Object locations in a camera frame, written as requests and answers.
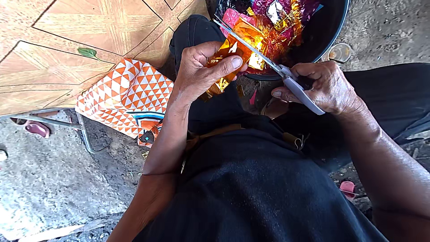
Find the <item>black shirt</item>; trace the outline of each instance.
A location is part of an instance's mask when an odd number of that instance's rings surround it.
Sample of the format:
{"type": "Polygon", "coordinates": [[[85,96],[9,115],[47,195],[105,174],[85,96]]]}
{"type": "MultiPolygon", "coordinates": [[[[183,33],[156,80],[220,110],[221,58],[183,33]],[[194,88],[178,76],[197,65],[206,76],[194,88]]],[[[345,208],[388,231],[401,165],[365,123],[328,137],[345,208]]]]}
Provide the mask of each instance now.
{"type": "Polygon", "coordinates": [[[210,137],[140,241],[387,241],[312,160],[266,132],[210,137]]]}

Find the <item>orange and white patterned cloth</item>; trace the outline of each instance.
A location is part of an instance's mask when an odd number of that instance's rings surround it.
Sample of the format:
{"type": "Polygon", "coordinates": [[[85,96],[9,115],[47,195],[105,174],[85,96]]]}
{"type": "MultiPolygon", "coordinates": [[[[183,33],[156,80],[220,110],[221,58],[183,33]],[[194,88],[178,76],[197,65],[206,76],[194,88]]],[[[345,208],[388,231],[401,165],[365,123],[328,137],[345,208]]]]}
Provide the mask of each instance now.
{"type": "Polygon", "coordinates": [[[172,89],[173,82],[150,64],[123,59],[78,97],[75,110],[132,138],[149,130],[157,137],[172,89]]]}

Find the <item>metal chair leg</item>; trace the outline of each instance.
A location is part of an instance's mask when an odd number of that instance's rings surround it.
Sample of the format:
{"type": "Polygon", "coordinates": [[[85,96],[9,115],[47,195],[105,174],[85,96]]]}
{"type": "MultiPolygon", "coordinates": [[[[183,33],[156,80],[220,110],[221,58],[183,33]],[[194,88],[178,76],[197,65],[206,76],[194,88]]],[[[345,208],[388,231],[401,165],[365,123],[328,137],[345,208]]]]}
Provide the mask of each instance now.
{"type": "Polygon", "coordinates": [[[88,150],[88,152],[90,152],[92,154],[102,152],[106,147],[102,148],[101,150],[94,150],[93,149],[93,147],[91,146],[91,143],[89,142],[89,136],[88,136],[88,132],[86,131],[83,116],[79,113],[76,113],[76,115],[78,116],[79,124],[71,124],[71,123],[62,122],[62,121],[58,121],[58,120],[54,120],[54,119],[50,119],[50,118],[38,117],[38,116],[35,116],[32,114],[17,114],[17,115],[14,115],[13,118],[21,118],[21,119],[27,119],[27,120],[32,120],[32,121],[38,121],[38,122],[46,123],[46,124],[56,124],[56,125],[60,125],[60,126],[64,126],[64,127],[69,127],[69,128],[81,130],[82,136],[83,136],[83,141],[85,143],[85,147],[88,150]]]}
{"type": "Polygon", "coordinates": [[[85,147],[88,150],[88,152],[92,153],[92,154],[97,154],[102,152],[106,147],[102,148],[101,150],[94,150],[91,146],[91,143],[89,142],[89,136],[88,136],[88,132],[86,131],[86,126],[85,126],[85,122],[83,120],[83,116],[76,112],[76,115],[78,116],[78,122],[81,126],[80,130],[82,131],[82,136],[83,136],[83,141],[85,143],[85,147]]]}

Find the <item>fingernail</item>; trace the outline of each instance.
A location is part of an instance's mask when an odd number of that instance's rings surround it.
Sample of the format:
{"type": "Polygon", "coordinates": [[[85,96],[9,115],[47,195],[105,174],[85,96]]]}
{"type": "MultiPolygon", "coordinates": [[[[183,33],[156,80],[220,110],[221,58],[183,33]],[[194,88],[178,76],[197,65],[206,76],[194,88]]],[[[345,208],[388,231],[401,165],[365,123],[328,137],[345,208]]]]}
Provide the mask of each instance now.
{"type": "Polygon", "coordinates": [[[231,64],[233,64],[233,68],[239,68],[242,65],[242,58],[236,57],[231,61],[231,64]]]}
{"type": "Polygon", "coordinates": [[[272,93],[272,96],[274,96],[274,97],[281,97],[281,95],[282,95],[282,92],[280,92],[280,91],[274,91],[272,93]]]}

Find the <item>scissors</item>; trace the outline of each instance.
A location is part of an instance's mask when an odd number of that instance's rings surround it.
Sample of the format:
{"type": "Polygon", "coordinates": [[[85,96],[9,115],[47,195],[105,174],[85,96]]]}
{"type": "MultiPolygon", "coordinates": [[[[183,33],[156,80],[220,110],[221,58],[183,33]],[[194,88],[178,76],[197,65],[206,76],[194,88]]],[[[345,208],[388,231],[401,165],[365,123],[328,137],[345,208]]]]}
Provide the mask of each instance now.
{"type": "Polygon", "coordinates": [[[246,47],[248,47],[250,50],[252,50],[255,54],[259,55],[276,73],[278,73],[281,78],[282,82],[285,84],[285,86],[291,90],[291,92],[305,105],[307,106],[311,111],[318,115],[323,115],[326,112],[324,112],[322,109],[320,109],[312,100],[304,93],[304,88],[297,83],[298,77],[295,76],[291,70],[284,66],[284,65],[277,65],[273,61],[271,61],[269,58],[261,54],[258,50],[256,50],[254,47],[252,47],[250,44],[248,44],[246,41],[244,41],[241,37],[239,37],[237,34],[235,34],[227,24],[224,23],[221,24],[217,20],[213,20],[216,24],[218,24],[221,28],[226,30],[229,34],[231,34],[233,37],[235,37],[239,42],[244,44],[246,47]]]}

